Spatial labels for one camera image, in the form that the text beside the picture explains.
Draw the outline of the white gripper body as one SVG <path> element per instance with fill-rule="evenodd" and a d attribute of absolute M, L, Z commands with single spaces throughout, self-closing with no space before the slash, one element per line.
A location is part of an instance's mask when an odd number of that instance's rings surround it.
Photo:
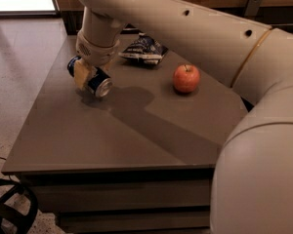
<path fill-rule="evenodd" d="M 79 31 L 76 40 L 76 53 L 90 65 L 101 67 L 114 59 L 119 44 L 120 40 L 117 39 L 111 47 L 99 47 L 88 41 L 83 32 Z"/>

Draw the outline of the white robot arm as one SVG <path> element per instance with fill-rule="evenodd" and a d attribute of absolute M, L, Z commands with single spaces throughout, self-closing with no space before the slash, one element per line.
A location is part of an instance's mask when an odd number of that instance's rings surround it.
<path fill-rule="evenodd" d="M 293 234 L 293 34 L 182 0 L 79 1 L 88 63 L 131 23 L 252 104 L 216 164 L 211 234 Z"/>

